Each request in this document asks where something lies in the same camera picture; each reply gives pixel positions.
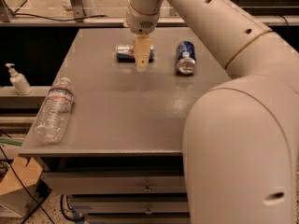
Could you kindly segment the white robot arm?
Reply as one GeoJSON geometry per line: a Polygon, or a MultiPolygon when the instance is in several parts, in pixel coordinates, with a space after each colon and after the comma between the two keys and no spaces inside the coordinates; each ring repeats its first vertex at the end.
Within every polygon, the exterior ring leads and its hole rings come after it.
{"type": "Polygon", "coordinates": [[[230,0],[129,0],[148,35],[167,1],[230,81],[192,106],[183,164],[192,224],[296,224],[298,53],[230,0]]]}

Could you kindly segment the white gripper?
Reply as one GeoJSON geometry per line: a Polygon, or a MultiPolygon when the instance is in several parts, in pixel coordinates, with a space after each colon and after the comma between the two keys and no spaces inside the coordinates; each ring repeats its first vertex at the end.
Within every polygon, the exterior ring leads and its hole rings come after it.
{"type": "Polygon", "coordinates": [[[128,3],[125,20],[130,31],[138,35],[134,43],[135,67],[138,72],[143,72],[148,67],[152,42],[147,34],[155,30],[160,18],[160,8],[160,3],[128,3]]]}

